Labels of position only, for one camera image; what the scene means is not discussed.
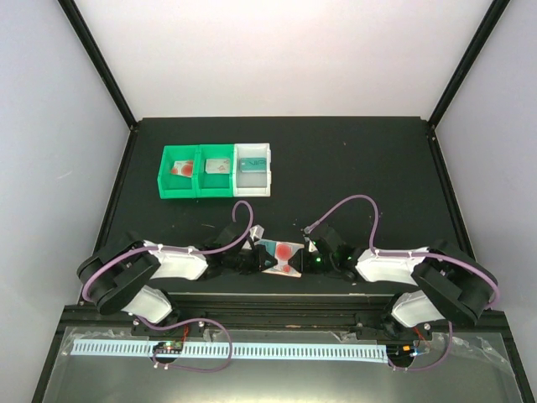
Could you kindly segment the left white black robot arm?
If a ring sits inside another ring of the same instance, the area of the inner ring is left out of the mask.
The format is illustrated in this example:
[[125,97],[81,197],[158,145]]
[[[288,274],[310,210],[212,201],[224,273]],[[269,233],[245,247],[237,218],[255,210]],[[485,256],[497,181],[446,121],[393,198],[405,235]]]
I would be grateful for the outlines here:
[[232,222],[209,242],[187,247],[157,244],[129,232],[83,261],[76,274],[82,298],[100,314],[131,313],[170,335],[179,328],[180,314],[165,290],[149,286],[151,280],[204,280],[225,270],[250,275],[276,264],[259,238]]

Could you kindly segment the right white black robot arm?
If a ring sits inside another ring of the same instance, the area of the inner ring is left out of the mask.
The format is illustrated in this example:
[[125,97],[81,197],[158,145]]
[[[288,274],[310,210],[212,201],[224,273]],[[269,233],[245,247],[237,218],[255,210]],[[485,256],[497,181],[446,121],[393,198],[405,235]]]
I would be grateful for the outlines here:
[[381,316],[378,325],[388,338],[401,338],[413,327],[439,320],[474,326],[498,297],[495,277],[446,241],[410,250],[365,249],[346,243],[326,224],[305,239],[306,245],[289,260],[301,274],[414,287],[412,292],[396,293]]

